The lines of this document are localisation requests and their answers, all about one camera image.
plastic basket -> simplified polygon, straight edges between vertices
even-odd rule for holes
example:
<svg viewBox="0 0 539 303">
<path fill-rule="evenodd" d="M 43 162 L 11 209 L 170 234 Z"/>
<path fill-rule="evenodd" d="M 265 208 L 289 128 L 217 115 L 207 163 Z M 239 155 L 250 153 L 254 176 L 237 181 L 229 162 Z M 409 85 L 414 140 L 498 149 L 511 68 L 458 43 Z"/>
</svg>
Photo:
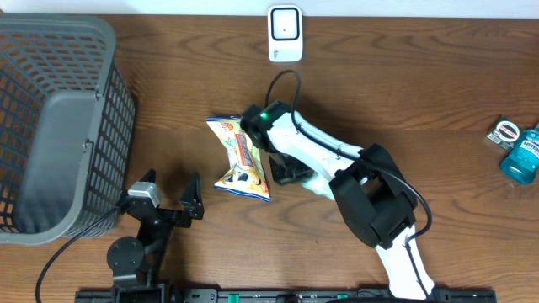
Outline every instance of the plastic basket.
<svg viewBox="0 0 539 303">
<path fill-rule="evenodd" d="M 120 197 L 135 105 L 115 45 L 101 19 L 0 15 L 0 243 L 71 237 Z"/>
</svg>

chip bag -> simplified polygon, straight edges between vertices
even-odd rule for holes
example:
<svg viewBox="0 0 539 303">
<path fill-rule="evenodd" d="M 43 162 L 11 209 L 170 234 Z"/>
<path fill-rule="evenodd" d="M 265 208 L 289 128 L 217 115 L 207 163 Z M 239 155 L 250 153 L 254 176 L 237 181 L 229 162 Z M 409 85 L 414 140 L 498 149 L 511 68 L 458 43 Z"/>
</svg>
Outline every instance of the chip bag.
<svg viewBox="0 0 539 303">
<path fill-rule="evenodd" d="M 270 201 L 260 150 L 239 127 L 241 117 L 208 117 L 207 123 L 227 149 L 230 170 L 213 186 L 229 193 Z"/>
</svg>

white backdrop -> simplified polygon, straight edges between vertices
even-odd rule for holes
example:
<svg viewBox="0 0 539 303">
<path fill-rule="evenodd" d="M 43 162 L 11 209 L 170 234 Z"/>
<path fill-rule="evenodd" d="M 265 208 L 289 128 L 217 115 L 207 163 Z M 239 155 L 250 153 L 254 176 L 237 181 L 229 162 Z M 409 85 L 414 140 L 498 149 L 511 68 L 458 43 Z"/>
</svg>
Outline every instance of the white backdrop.
<svg viewBox="0 0 539 303">
<path fill-rule="evenodd" d="M 266 15 L 296 4 L 306 16 L 539 18 L 539 0 L 0 0 L 6 13 Z"/>
</svg>

blue bottle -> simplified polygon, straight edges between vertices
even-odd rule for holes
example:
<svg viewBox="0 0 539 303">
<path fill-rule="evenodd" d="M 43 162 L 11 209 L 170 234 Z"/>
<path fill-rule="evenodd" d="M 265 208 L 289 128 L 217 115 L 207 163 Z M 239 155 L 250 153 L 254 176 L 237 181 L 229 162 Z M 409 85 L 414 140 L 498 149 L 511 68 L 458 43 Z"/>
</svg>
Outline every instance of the blue bottle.
<svg viewBox="0 0 539 303">
<path fill-rule="evenodd" d="M 539 167 L 539 125 L 524 132 L 499 168 L 520 184 L 532 183 Z"/>
</svg>

wooden table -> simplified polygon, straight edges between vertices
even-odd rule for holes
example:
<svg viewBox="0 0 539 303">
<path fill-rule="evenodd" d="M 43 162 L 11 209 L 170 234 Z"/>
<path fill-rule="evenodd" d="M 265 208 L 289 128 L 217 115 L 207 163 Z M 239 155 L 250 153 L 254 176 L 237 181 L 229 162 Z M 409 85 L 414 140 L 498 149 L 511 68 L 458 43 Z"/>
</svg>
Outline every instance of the wooden table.
<svg viewBox="0 0 539 303">
<path fill-rule="evenodd" d="M 302 60 L 274 64 L 265 18 L 104 19 L 138 102 L 126 184 L 155 168 L 172 207 L 189 175 L 201 175 L 204 220 L 173 234 L 163 278 L 222 288 L 387 283 L 334 202 L 295 185 L 271 184 L 269 203 L 212 188 L 228 161 L 205 117 L 262 104 L 275 74 L 293 67 L 303 76 L 304 117 L 343 141 L 386 147 L 428 200 L 434 225 L 419 248 L 438 284 L 536 302 L 539 187 L 511 183 L 498 169 L 504 155 L 483 138 L 501 114 L 526 128 L 539 122 L 539 21 L 305 18 Z M 273 98 L 290 100 L 295 86 L 283 79 Z M 415 214 L 422 226 L 423 211 Z M 107 249 L 137 229 L 123 217 L 110 234 L 70 247 L 45 278 L 44 301 L 110 287 Z M 32 301 L 39 272 L 64 242 L 1 246 L 0 301 Z"/>
</svg>

